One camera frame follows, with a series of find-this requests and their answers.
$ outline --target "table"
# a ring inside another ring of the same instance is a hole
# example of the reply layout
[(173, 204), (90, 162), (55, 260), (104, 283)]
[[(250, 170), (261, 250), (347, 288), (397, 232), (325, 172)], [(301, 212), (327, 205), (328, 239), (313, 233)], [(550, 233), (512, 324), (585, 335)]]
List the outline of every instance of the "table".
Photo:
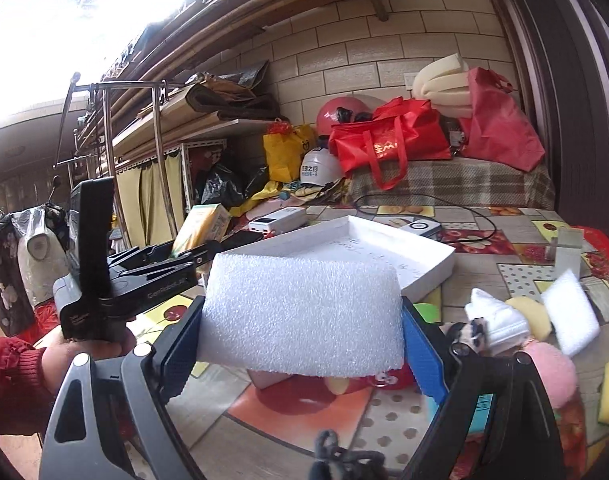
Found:
[[(529, 296), (539, 300), (552, 283), (553, 262), (545, 259), (548, 241), (566, 225), (555, 212), (529, 208), (476, 208), (476, 215), (457, 207), (368, 206), (357, 211), (342, 206), (309, 206), (309, 223), (355, 215), (388, 222), (392, 216), (422, 214), (443, 225), (443, 240), (479, 238), (490, 234), (487, 218), (498, 232), (484, 242), (455, 243), (453, 275), (427, 298), (441, 307), (443, 322), (466, 320), (464, 306), (472, 287), (499, 300)], [(566, 454), (578, 477), (585, 452), (592, 460), (609, 435), (598, 424), (597, 411), (603, 368), (609, 360), (609, 261), (589, 242), (583, 247), (581, 281), (597, 308), (600, 335), (574, 359), (580, 383), (566, 415), (584, 432), (579, 446)], [(201, 294), (194, 289), (138, 317), (130, 324), (140, 342), (153, 342), (170, 322), (165, 311), (189, 305)], [(549, 342), (555, 344), (555, 336)], [(245, 370), (196, 364), (185, 390), (172, 399), (168, 412), (198, 466), (210, 480), (245, 478), (301, 479), (312, 462), (313, 439), (319, 430), (334, 428), (341, 446), (379, 450), (387, 467), (402, 469), (427, 430), (425, 399), (414, 388), (363, 388), (334, 396), (321, 378), (292, 378), (269, 390), (256, 391)], [(132, 446), (128, 452), (136, 472), (153, 478)]]

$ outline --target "wall outlet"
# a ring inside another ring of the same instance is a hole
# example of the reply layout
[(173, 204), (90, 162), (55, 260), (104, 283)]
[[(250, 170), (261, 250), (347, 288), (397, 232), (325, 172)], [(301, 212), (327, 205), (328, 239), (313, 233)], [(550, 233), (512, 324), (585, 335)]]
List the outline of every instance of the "wall outlet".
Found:
[(407, 72), (405, 73), (405, 88), (413, 90), (413, 82), (415, 81), (418, 72)]

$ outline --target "pink plush ball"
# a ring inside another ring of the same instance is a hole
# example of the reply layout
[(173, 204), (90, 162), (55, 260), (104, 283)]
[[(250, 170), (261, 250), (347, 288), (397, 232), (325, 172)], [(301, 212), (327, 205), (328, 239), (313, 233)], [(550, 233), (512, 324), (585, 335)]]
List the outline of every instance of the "pink plush ball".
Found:
[(555, 346), (539, 341), (529, 343), (523, 351), (534, 360), (552, 408), (563, 407), (578, 388), (576, 367), (571, 359)]

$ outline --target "plaid blanket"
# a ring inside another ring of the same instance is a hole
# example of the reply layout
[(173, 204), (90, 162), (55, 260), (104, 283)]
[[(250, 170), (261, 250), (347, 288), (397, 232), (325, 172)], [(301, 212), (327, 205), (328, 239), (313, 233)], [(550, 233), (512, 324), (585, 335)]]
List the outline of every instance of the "plaid blanket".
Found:
[[(385, 181), (398, 174), (397, 161), (381, 164)], [(457, 205), (535, 207), (553, 210), (555, 190), (541, 164), (530, 173), (485, 160), (456, 157), (453, 160), (416, 160), (409, 163), (405, 178), (392, 190), (381, 190), (368, 166), (354, 171), (349, 184), (349, 199), (379, 195), (360, 200), (360, 205), (396, 205), (400, 196), (409, 205), (444, 205), (413, 193), (433, 195)]]

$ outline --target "gold logo on bag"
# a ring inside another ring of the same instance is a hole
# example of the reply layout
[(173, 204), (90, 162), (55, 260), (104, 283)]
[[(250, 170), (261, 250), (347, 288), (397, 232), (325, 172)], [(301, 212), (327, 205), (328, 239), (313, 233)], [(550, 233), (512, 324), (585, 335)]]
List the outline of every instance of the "gold logo on bag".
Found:
[(376, 155), (384, 155), (386, 152), (388, 152), (390, 150), (397, 150), (397, 149), (398, 149), (397, 142), (388, 141), (383, 144), (381, 144), (379, 142), (374, 143), (374, 152), (376, 152)]

